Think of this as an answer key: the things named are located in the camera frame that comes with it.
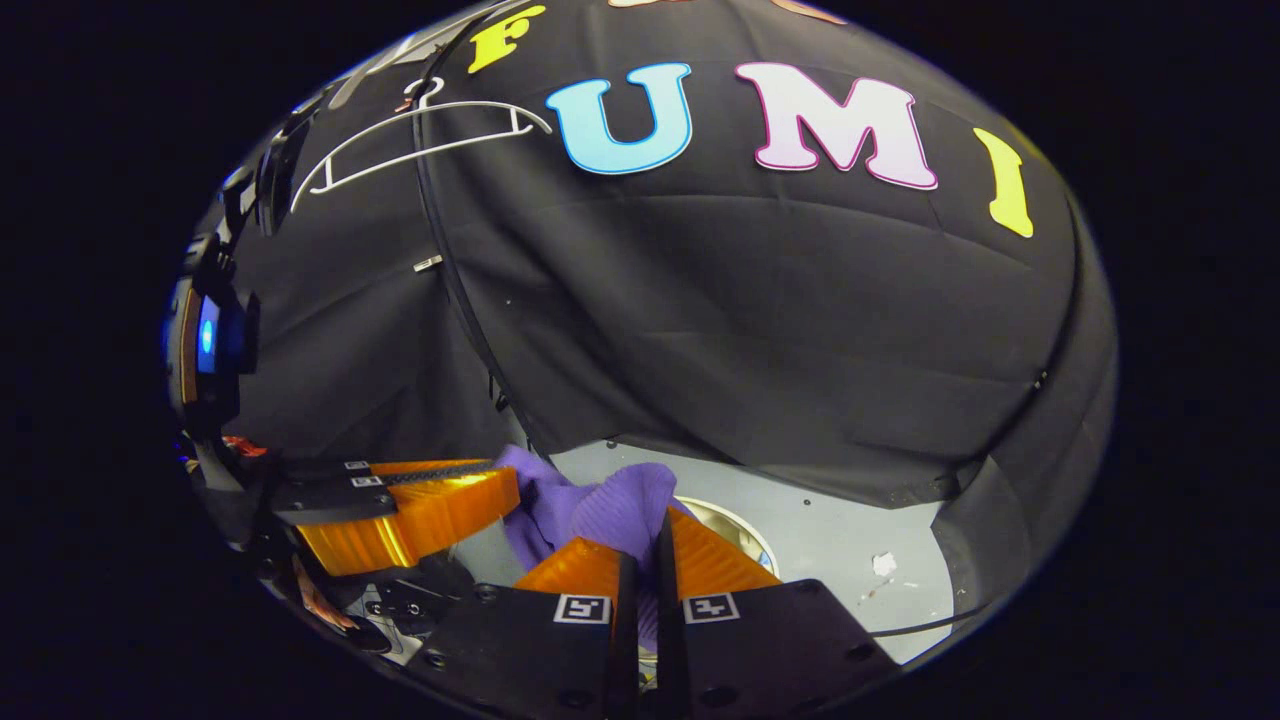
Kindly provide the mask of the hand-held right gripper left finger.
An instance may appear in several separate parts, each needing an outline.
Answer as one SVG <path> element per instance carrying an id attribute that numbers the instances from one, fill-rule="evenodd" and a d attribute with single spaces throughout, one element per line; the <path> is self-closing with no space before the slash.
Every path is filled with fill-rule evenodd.
<path id="1" fill-rule="evenodd" d="M 515 585 L 475 585 L 419 675 L 484 719 L 635 719 L 636 588 L 631 555 L 573 538 Z"/>

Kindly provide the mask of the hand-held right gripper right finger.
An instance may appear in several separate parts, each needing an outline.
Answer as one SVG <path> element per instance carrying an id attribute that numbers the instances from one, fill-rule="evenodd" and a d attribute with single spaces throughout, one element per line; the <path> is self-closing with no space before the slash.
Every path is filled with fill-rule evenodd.
<path id="1" fill-rule="evenodd" d="M 902 674 L 823 582 L 782 582 L 677 509 L 655 569 L 658 719 L 809 719 Z"/>

